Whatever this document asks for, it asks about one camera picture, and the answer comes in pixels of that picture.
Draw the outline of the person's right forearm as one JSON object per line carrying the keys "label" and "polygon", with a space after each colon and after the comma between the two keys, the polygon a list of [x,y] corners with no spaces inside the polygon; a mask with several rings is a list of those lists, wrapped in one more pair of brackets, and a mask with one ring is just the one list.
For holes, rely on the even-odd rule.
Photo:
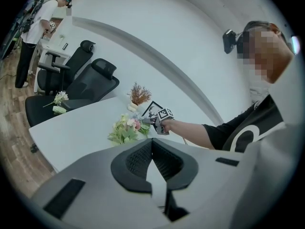
{"label": "person's right forearm", "polygon": [[161,126],[164,127],[165,132],[172,131],[193,144],[208,149],[214,149],[208,133],[203,125],[167,119],[161,122]]}

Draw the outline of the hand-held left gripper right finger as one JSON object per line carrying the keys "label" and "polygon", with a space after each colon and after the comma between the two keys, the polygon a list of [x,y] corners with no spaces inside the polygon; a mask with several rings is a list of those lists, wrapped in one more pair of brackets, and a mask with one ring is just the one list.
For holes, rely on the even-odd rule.
{"label": "hand-held left gripper right finger", "polygon": [[242,154],[154,138],[152,157],[166,184],[166,224],[153,229],[233,229],[246,183]]}

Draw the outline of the black mesh office chair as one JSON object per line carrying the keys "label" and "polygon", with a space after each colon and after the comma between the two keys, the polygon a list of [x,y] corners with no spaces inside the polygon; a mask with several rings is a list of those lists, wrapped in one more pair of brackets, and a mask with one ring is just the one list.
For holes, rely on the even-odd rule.
{"label": "black mesh office chair", "polygon": [[30,127],[55,117],[54,106],[68,112],[100,101],[119,85],[120,81],[113,76],[116,69],[112,63],[99,58],[88,64],[67,88],[67,100],[60,100],[56,104],[55,96],[35,95],[26,98],[25,111]]}
{"label": "black mesh office chair", "polygon": [[70,57],[66,64],[56,63],[60,58],[58,53],[47,51],[46,55],[52,56],[51,63],[39,63],[41,69],[37,73],[37,83],[46,95],[56,94],[66,90],[74,81],[76,73],[93,56],[93,48],[96,43],[84,40],[80,43],[75,53]]}

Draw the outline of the white side desk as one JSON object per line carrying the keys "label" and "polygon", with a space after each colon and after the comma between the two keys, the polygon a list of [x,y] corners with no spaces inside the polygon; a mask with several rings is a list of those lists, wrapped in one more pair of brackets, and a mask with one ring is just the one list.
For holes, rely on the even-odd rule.
{"label": "white side desk", "polygon": [[50,43],[49,41],[44,39],[40,40],[32,55],[30,68],[28,71],[28,74],[32,73],[35,75],[35,81],[33,87],[33,92],[35,94],[37,93],[37,91],[40,91],[40,88],[38,86],[37,74],[41,70],[41,68],[38,67],[38,63],[51,63],[52,60],[52,56],[47,55],[47,52],[58,54],[60,57],[56,57],[56,62],[61,62],[61,63],[66,63],[72,56],[72,53],[63,50],[61,46]]}

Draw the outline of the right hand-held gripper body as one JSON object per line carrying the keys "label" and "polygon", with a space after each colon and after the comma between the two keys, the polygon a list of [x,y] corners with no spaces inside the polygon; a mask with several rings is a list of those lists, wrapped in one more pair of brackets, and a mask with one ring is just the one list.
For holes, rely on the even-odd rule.
{"label": "right hand-held gripper body", "polygon": [[155,112],[154,126],[157,134],[169,135],[169,132],[164,131],[164,127],[161,125],[163,120],[174,119],[174,115],[169,108],[163,108]]}

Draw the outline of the pink flower bouquet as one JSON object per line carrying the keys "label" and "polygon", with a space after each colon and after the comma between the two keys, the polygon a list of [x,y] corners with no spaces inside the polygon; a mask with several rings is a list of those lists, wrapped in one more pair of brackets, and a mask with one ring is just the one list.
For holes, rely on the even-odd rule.
{"label": "pink flower bouquet", "polygon": [[122,114],[119,121],[113,124],[112,132],[108,134],[108,140],[116,145],[137,141],[140,128],[139,120],[128,114]]}

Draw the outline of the white flower bunch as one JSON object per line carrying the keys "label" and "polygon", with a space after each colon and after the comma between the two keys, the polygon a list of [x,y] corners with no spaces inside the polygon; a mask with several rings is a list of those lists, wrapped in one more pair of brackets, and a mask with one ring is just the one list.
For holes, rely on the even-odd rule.
{"label": "white flower bunch", "polygon": [[52,111],[55,115],[64,114],[67,112],[67,110],[61,107],[61,103],[66,100],[69,100],[67,93],[65,91],[60,91],[55,95],[54,100],[51,103],[43,106],[43,108],[52,105]]}

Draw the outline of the dried orange plant white pot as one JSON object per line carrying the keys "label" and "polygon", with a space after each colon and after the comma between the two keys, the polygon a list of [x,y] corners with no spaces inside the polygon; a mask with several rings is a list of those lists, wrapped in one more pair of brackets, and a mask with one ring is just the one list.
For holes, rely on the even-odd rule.
{"label": "dried orange plant white pot", "polygon": [[131,90],[127,93],[130,98],[130,103],[127,105],[127,109],[131,112],[136,112],[138,107],[150,101],[151,91],[146,89],[144,86],[139,85],[137,82],[134,83]]}

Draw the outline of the person's black shirt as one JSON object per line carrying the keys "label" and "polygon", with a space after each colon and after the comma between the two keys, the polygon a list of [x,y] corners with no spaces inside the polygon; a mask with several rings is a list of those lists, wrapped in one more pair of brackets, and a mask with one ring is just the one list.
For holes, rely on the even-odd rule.
{"label": "person's black shirt", "polygon": [[231,121],[216,127],[204,124],[204,127],[214,149],[243,153],[250,143],[285,128],[285,123],[268,95]]}

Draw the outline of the black framed deer picture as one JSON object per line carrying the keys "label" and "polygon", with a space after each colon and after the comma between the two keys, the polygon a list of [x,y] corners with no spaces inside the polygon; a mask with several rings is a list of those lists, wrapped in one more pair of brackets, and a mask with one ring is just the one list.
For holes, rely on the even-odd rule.
{"label": "black framed deer picture", "polygon": [[155,101],[151,101],[149,106],[143,112],[142,117],[144,118],[156,118],[157,114],[163,107],[157,104]]}

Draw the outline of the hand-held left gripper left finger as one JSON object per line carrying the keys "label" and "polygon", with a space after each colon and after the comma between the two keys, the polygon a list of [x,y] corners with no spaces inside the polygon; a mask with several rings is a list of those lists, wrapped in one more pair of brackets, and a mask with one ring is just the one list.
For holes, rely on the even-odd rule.
{"label": "hand-held left gripper left finger", "polygon": [[59,229],[170,229],[150,190],[127,190],[119,176],[147,185],[151,139],[81,157],[45,182],[32,201]]}

